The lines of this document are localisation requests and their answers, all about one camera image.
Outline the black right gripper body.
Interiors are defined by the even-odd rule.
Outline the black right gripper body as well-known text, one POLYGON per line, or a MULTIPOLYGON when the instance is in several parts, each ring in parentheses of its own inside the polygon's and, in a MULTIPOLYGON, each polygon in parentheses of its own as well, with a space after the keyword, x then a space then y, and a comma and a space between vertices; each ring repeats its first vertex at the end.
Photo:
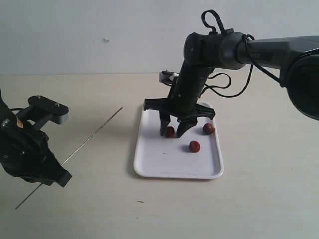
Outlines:
POLYGON ((166 98, 145 99, 143 110, 158 111, 159 119, 163 122, 170 122, 171 116, 176 117, 179 121, 201 117, 212 120, 215 117, 215 110, 198 104, 200 95, 201 93, 169 93, 166 98))

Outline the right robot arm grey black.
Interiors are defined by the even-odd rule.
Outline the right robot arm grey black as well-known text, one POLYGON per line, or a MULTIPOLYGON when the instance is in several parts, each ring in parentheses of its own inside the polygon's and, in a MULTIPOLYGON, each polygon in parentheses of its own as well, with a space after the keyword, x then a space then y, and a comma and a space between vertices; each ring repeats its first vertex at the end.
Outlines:
POLYGON ((274 80, 286 88, 292 104, 302 114, 319 118, 319 38, 299 36, 255 40, 251 35, 228 30, 222 34, 190 34, 184 44, 184 61, 170 84, 166 98, 146 99, 145 110, 159 112, 160 133, 171 117, 179 123, 177 136, 197 125, 200 117, 213 119, 213 109, 198 104, 208 89, 206 81, 216 68, 239 70, 245 65, 265 74, 278 69, 274 80))

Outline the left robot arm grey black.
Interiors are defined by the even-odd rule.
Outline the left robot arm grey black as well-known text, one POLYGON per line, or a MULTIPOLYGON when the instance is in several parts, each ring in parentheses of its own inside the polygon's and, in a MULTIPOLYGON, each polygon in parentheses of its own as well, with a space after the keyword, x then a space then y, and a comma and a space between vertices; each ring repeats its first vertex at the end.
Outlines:
POLYGON ((5 172, 29 183, 65 187, 72 175, 49 149, 49 137, 41 128, 51 121, 63 124, 69 108, 44 96, 28 98, 28 107, 10 109, 0 103, 0 163, 5 172))

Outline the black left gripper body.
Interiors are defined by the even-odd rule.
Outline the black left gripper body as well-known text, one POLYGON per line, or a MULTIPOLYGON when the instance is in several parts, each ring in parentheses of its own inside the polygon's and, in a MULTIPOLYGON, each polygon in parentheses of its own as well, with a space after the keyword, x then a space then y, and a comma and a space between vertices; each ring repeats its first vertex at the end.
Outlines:
POLYGON ((0 124, 0 163, 5 172, 29 183, 52 185, 46 177, 48 136, 29 123, 18 126, 18 119, 0 124))

